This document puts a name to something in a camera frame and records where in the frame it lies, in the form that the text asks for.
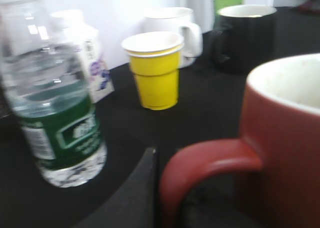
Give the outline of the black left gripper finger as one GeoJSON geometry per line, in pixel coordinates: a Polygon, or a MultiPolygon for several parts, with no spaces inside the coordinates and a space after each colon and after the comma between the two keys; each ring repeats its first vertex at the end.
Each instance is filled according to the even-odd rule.
{"type": "Polygon", "coordinates": [[[120,188],[76,228],[156,228],[158,151],[149,147],[120,188]]]}

